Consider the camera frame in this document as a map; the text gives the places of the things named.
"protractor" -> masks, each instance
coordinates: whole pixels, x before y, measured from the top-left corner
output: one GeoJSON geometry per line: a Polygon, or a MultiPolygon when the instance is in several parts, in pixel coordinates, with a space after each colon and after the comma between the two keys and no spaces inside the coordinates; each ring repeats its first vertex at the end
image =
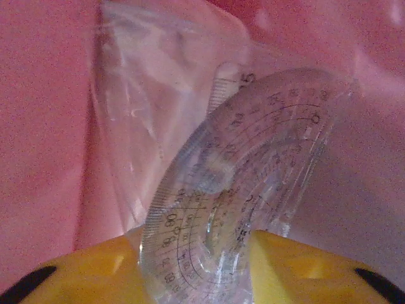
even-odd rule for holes
{"type": "Polygon", "coordinates": [[[298,68],[255,80],[207,116],[166,171],[144,226],[140,266],[158,303],[253,303],[250,231],[287,235],[350,93],[345,80],[298,68]]]}

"yellow object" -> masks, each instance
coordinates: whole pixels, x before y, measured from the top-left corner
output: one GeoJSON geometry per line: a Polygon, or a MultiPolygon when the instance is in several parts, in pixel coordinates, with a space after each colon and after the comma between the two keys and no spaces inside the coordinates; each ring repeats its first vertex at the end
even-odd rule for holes
{"type": "Polygon", "coordinates": [[[138,260],[124,236],[50,260],[40,267],[56,266],[55,272],[20,303],[154,303],[147,296],[138,260]]]}
{"type": "Polygon", "coordinates": [[[403,303],[387,301],[355,271],[376,274],[369,266],[265,231],[251,233],[250,264],[255,304],[403,303]]]}

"pink background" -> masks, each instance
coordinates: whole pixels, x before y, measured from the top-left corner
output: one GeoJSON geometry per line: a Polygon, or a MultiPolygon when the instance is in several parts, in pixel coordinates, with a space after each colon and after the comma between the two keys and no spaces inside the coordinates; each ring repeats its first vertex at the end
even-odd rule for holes
{"type": "MultiPolygon", "coordinates": [[[[363,97],[336,128],[292,237],[405,289],[405,2],[212,2],[256,40],[360,80],[363,97]]],[[[89,101],[97,1],[29,3],[0,2],[0,290],[123,232],[89,101]]]]}

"yellow plastic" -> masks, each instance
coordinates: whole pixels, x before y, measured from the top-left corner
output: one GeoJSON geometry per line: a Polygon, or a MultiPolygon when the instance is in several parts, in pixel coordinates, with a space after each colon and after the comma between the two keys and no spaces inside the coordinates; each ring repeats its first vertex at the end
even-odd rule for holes
{"type": "Polygon", "coordinates": [[[56,272],[20,303],[154,303],[146,293],[138,260],[123,236],[50,260],[39,268],[54,265],[56,272]]]}
{"type": "Polygon", "coordinates": [[[387,304],[354,271],[369,266],[265,231],[252,231],[255,304],[387,304]]]}

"transparent protractor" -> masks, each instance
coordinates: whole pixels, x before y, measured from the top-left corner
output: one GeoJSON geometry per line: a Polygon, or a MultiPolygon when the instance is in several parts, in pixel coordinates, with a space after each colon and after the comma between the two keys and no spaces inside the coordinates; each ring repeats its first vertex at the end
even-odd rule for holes
{"type": "Polygon", "coordinates": [[[144,227],[140,266],[158,303],[253,303],[250,231],[288,231],[349,87],[321,70],[287,70],[208,115],[166,171],[144,227]]]}

